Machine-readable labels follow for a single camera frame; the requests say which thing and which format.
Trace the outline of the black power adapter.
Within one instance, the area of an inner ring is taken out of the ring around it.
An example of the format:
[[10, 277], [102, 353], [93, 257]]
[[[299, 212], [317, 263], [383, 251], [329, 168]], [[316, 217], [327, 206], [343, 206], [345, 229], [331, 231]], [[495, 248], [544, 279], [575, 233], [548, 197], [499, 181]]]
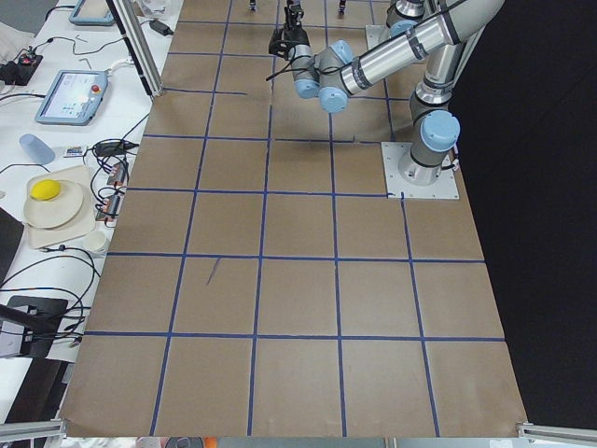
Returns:
[[150, 21], [149, 27], [162, 36], [169, 36], [174, 34], [174, 31], [169, 25], [157, 19]]

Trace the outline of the blue teach pendant far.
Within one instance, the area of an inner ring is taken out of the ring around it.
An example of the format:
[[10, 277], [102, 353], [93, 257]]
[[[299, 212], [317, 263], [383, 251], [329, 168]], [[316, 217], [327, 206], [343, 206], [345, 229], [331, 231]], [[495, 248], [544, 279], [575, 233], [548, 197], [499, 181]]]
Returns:
[[69, 21], [76, 26], [111, 26], [115, 22], [105, 0], [78, 0]]

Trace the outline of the blue teach pendant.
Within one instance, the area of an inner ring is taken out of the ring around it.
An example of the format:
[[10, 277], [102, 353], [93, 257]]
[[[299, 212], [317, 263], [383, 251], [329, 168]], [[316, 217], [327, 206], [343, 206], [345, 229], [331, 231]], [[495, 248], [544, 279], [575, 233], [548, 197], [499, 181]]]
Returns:
[[69, 21], [76, 26], [111, 26], [115, 22], [105, 0], [78, 0]]
[[96, 115], [107, 87], [106, 71], [61, 70], [39, 107], [35, 121], [41, 124], [87, 125]]

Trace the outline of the blue teach pendant near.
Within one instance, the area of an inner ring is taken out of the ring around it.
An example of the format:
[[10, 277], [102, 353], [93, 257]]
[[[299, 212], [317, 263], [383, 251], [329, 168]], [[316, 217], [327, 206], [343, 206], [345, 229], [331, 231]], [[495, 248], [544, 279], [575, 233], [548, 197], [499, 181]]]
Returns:
[[107, 87], [106, 71], [61, 70], [39, 107], [35, 121], [41, 124], [87, 125], [96, 115]]

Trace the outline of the translucent blue plastic cup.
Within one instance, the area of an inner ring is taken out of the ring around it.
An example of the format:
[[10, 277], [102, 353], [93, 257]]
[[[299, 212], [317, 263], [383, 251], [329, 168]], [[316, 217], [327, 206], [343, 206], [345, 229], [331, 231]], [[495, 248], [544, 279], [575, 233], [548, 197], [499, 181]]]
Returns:
[[19, 139], [19, 143], [23, 151], [36, 164], [46, 165], [55, 159], [53, 149], [34, 134], [23, 134]]

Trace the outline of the white paper cup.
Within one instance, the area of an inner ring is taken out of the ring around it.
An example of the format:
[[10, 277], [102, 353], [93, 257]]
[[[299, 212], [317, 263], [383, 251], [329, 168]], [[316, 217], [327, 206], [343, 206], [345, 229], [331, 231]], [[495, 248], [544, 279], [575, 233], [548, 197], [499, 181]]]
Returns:
[[96, 255], [105, 254], [109, 245], [110, 239], [103, 231], [91, 231], [83, 239], [84, 249]]

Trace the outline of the yellow lemon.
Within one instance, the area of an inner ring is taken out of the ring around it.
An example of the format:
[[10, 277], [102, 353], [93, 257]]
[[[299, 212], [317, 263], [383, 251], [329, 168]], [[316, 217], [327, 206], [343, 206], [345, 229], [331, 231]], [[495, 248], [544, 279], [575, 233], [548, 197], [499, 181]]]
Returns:
[[62, 185], [54, 179], [42, 179], [36, 182], [30, 190], [30, 197], [35, 201], [51, 201], [59, 196]]

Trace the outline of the beige round plate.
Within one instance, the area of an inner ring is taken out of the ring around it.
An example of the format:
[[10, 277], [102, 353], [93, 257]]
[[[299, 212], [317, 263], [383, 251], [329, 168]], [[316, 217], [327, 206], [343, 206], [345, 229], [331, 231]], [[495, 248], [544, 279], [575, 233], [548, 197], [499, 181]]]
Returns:
[[62, 191], [51, 201], [35, 201], [28, 198], [23, 214], [28, 224], [40, 229], [59, 227], [75, 217], [81, 209], [84, 194], [76, 182], [61, 181]]

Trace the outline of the beige square tray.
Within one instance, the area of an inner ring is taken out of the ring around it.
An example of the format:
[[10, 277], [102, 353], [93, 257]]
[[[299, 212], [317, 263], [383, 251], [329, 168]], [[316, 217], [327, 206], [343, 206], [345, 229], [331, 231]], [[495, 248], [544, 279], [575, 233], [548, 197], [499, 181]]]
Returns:
[[[31, 197], [34, 185], [44, 179], [61, 184], [57, 197], [38, 201]], [[95, 228], [95, 212], [90, 192], [90, 169], [79, 165], [39, 175], [27, 182], [23, 215], [29, 246], [42, 248], [81, 237]]]

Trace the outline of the aluminium frame post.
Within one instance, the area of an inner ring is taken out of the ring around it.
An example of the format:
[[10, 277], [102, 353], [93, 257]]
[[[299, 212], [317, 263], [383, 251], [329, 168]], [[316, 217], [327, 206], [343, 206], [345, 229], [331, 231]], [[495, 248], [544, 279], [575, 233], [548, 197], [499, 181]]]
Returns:
[[131, 2], [106, 0], [106, 4], [132, 57], [146, 94], [152, 98], [161, 96], [163, 83], [160, 73]]

